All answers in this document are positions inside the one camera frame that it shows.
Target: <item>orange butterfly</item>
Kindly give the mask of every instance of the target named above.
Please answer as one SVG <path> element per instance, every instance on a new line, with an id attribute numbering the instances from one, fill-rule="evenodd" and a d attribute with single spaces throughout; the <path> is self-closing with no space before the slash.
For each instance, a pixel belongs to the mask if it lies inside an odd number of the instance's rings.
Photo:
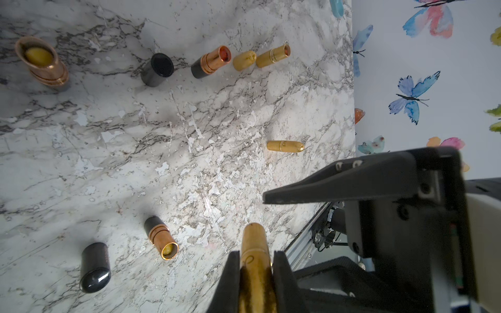
<path id="1" fill-rule="evenodd" d="M 355 109 L 355 124 L 360 122 L 360 120 L 365 116 L 365 112 L 360 109 Z"/>

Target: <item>pink butterfly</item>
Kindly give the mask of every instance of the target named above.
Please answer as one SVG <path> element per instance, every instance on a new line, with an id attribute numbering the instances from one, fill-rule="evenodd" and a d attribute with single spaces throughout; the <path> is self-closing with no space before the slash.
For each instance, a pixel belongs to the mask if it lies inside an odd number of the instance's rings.
<path id="1" fill-rule="evenodd" d="M 407 35 L 416 37 L 428 23 L 430 23 L 430 34 L 432 36 L 442 36 L 449 38 L 452 36 L 452 13 L 447 3 L 464 0 L 416 0 L 424 3 L 416 8 L 423 8 L 411 17 L 403 26 Z"/>
<path id="2" fill-rule="evenodd" d="M 457 137 L 451 137 L 449 139 L 445 139 L 440 143 L 442 140 L 438 137 L 432 137 L 428 139 L 428 143 L 426 144 L 427 147 L 438 147 L 438 146 L 448 146 L 448 147 L 454 147 L 457 150 L 460 150 L 465 146 L 464 141 Z M 469 166 L 468 164 L 463 162 L 463 172 L 469 171 Z"/>

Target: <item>butterfly wallpaper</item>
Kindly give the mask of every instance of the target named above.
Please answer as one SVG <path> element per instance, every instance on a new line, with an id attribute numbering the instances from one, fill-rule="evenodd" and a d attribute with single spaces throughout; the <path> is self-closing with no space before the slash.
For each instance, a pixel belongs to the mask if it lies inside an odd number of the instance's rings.
<path id="1" fill-rule="evenodd" d="M 384 137 L 377 136 L 374 141 L 369 141 L 368 143 L 364 141 L 360 146 L 358 146 L 358 151 L 363 154 L 374 154 L 381 153 L 384 149 Z"/>
<path id="2" fill-rule="evenodd" d="M 465 179 L 501 177 L 501 1 L 356 0 L 351 10 L 355 154 L 451 146 Z"/>
<path id="3" fill-rule="evenodd" d="M 360 49 L 362 49 L 362 46 L 364 45 L 364 43 L 367 41 L 367 39 L 369 39 L 369 36 L 371 35 L 373 29 L 374 29 L 373 26 L 369 25 L 363 31 L 358 31 L 357 35 L 353 39 L 353 74 L 355 75 L 355 77 L 360 76 L 360 67 L 358 65 L 358 55 L 365 57 L 365 55 L 362 54 L 362 52 L 364 52 L 365 49 L 364 50 L 360 50 Z"/>
<path id="4" fill-rule="evenodd" d="M 456 148 L 457 150 L 460 150 L 465 146 L 465 144 L 464 144 L 464 141 L 462 141 L 461 139 L 459 139 L 457 137 L 451 137 L 451 138 L 445 139 L 444 141 L 441 141 L 441 139 L 438 137 L 432 137 L 432 138 L 428 139 L 428 143 L 426 143 L 426 146 L 427 147 L 448 146 L 448 147 L 453 147 L 453 148 Z M 470 167 L 468 166 L 468 164 L 463 162 L 463 166 L 462 166 L 463 172 L 467 172 L 467 171 L 469 171 L 469 169 L 470 169 Z"/>
<path id="5" fill-rule="evenodd" d="M 429 99 L 419 99 L 417 97 L 424 94 L 435 82 L 438 80 L 440 76 L 440 71 L 435 74 L 428 76 L 424 79 L 424 81 L 419 80 L 414 85 L 414 81 L 411 76 L 407 76 L 406 78 L 401 78 L 398 82 L 398 89 L 403 93 L 403 95 L 397 94 L 400 98 L 398 100 L 390 103 L 388 108 L 390 109 L 390 114 L 397 114 L 398 112 L 404 109 L 404 113 L 406 113 L 410 121 L 417 125 L 419 122 L 419 104 L 424 104 L 428 106 L 424 101 Z"/>
<path id="6" fill-rule="evenodd" d="M 416 37 L 429 24 L 430 35 L 449 38 L 452 36 L 454 21 L 447 4 L 465 0 L 416 0 L 422 5 L 419 10 L 403 26 L 406 34 Z"/>

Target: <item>gold lipstick tube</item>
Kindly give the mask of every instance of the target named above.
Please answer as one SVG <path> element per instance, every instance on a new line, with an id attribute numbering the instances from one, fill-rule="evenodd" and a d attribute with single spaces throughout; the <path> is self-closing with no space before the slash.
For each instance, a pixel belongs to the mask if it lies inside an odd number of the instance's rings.
<path id="1" fill-rule="evenodd" d="M 42 48 L 52 55 L 52 62 L 47 66 L 38 66 L 31 63 L 27 56 L 26 51 L 29 48 Z M 68 69 L 54 48 L 45 41 L 35 37 L 22 37 L 16 42 L 16 54 L 28 66 L 30 73 L 35 79 L 42 84 L 51 88 L 62 90 L 67 86 L 70 79 Z"/>
<path id="2" fill-rule="evenodd" d="M 172 238 L 169 228 L 157 216 L 152 216 L 144 222 L 144 230 L 148 239 L 155 245 L 164 260 L 170 260 L 177 255 L 179 245 Z"/>
<path id="3" fill-rule="evenodd" d="M 254 51 L 246 51 L 233 59 L 233 67 L 237 71 L 243 71 L 256 62 L 256 53 Z"/>
<path id="4" fill-rule="evenodd" d="M 258 223 L 251 223 L 243 230 L 238 307 L 239 313 L 277 312 L 266 233 Z"/>
<path id="5" fill-rule="evenodd" d="M 266 51 L 262 55 L 258 56 L 256 60 L 256 66 L 258 68 L 263 68 L 280 60 L 288 58 L 290 55 L 291 47 L 289 47 L 289 45 L 283 45 L 281 47 Z"/>
<path id="6" fill-rule="evenodd" d="M 266 148 L 272 151 L 297 153 L 305 149 L 299 141 L 271 140 L 266 143 Z"/>
<path id="7" fill-rule="evenodd" d="M 217 71 L 231 61 L 231 51 L 221 46 L 211 53 L 203 55 L 191 66 L 191 73 L 195 78 L 202 79 Z"/>

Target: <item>white marble surface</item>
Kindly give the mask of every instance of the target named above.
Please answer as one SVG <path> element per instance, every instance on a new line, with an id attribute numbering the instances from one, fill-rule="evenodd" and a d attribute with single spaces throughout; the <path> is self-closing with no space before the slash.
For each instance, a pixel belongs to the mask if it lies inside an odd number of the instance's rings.
<path id="1" fill-rule="evenodd" d="M 283 249 L 316 205 L 261 194 L 354 156 L 351 1 L 10 1 L 1 7 L 0 307 L 2 312 L 204 312 L 249 222 Z M 52 43 L 71 74 L 56 94 L 14 54 L 20 36 Z M 290 58 L 197 80 L 189 65 L 287 41 Z M 177 71 L 145 87 L 161 51 Z M 267 140 L 298 140 L 299 154 Z M 144 220 L 181 246 L 162 261 Z M 79 291 L 80 253 L 109 246 L 110 283 Z"/>

